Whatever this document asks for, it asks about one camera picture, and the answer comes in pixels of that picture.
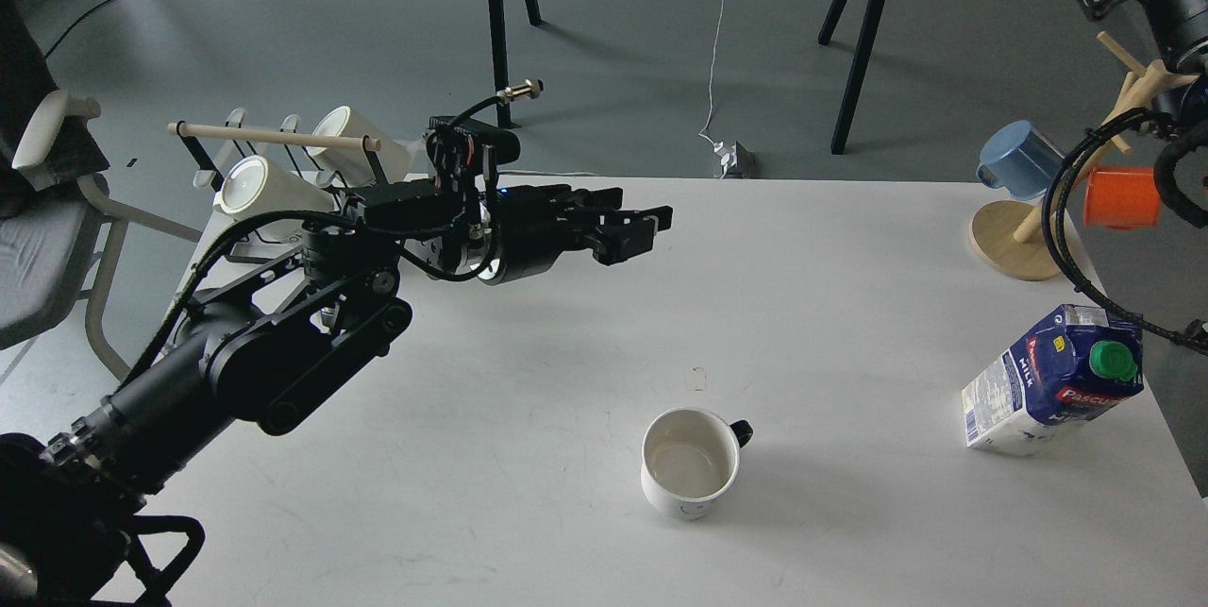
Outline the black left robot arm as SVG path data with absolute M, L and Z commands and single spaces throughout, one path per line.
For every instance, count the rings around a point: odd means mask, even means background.
M 397 264 L 410 239 L 465 239 L 486 221 L 467 272 L 413 264 L 437 281 L 513 281 L 561 253 L 618 264 L 651 250 L 668 206 L 625 210 L 617 187 L 430 180 L 341 189 L 336 212 L 265 212 L 225 229 L 194 264 L 147 354 L 93 414 L 47 443 L 2 437 L 2 603 L 95 606 L 128 565 L 138 606 L 165 606 L 199 555 L 194 518 L 146 515 L 201 449 L 242 420 L 297 428 L 410 326 Z

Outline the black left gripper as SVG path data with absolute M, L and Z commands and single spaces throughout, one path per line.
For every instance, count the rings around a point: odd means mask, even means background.
M 620 264 L 654 249 L 661 231 L 669 231 L 673 208 L 625 210 L 623 190 L 574 189 L 567 184 L 513 185 L 492 195 L 495 253 L 478 273 L 489 285 L 518 281 L 552 267 L 561 253 L 590 247 L 598 264 Z

